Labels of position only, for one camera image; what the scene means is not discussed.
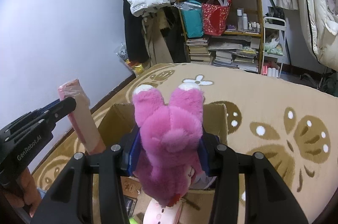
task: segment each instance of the white rolling cart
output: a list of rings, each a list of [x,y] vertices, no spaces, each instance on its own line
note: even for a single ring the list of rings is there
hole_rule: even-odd
[[[268,21],[272,22],[272,20],[280,21],[283,23],[283,26],[275,25],[273,23],[269,23]],[[265,38],[266,38],[266,29],[273,29],[278,30],[279,33],[279,42],[283,48],[283,55],[275,55],[270,54],[265,51]],[[279,19],[279,18],[273,18],[273,17],[264,17],[263,21],[263,60],[262,60],[262,66],[264,64],[264,60],[270,60],[272,62],[277,62],[281,64],[281,67],[279,69],[278,77],[281,76],[281,71],[284,63],[284,56],[285,56],[285,32],[286,32],[286,22],[285,20]]]

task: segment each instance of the white flower print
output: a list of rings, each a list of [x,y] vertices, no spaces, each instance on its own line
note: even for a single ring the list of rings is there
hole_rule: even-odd
[[[203,81],[204,75],[197,75],[195,79],[184,79],[183,83],[195,83],[198,85],[212,85],[212,81]]]

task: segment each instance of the teal bag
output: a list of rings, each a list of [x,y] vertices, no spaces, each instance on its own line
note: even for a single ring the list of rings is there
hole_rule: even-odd
[[[202,37],[203,32],[203,14],[202,4],[197,0],[187,0],[187,2],[200,5],[194,10],[182,10],[183,21],[188,38]]]

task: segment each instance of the white wall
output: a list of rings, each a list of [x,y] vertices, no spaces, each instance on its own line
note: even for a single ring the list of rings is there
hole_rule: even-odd
[[[124,42],[122,0],[0,0],[0,128],[58,99],[79,78],[95,105],[131,75],[114,54]],[[64,118],[41,158],[70,128]]]
[[[272,6],[269,0],[262,0],[263,14],[268,12],[268,6]],[[306,46],[300,27],[300,14],[298,10],[284,10],[286,19],[286,38],[288,40],[291,62],[293,66],[302,67],[319,73],[324,72],[325,67],[317,62]],[[289,64],[285,56],[284,63]]]

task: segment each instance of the pink toy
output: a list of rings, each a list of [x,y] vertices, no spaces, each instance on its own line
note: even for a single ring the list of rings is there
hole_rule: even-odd
[[[185,195],[202,172],[197,147],[202,137],[203,93],[195,83],[181,84],[164,104],[151,85],[134,90],[135,120],[142,150],[134,174],[146,194],[165,206]]]

